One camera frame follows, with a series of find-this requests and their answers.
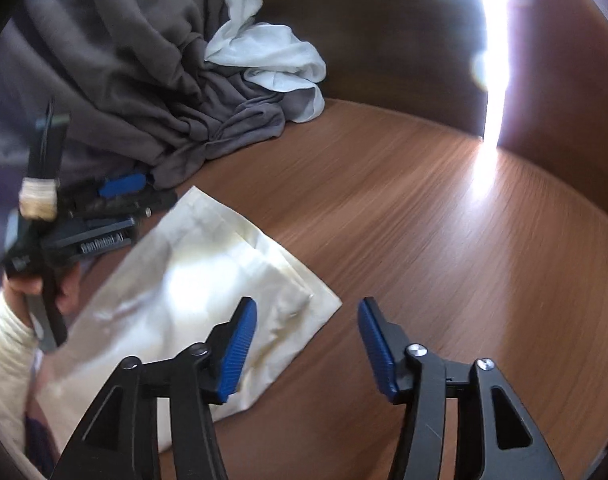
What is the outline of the cream sleeve forearm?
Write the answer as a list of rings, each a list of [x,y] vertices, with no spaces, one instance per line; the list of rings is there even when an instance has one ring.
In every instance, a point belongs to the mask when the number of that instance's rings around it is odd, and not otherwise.
[[[0,292],[0,443],[21,476],[42,474],[25,454],[25,419],[34,379],[37,338],[11,311]]]

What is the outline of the person's left hand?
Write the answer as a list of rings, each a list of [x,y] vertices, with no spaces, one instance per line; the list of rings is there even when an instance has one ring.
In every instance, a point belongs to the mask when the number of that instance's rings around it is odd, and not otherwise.
[[[28,321],[31,297],[51,302],[62,314],[70,314],[77,309],[80,302],[80,266],[74,264],[55,278],[44,276],[4,277],[2,288],[5,302],[18,317]]]

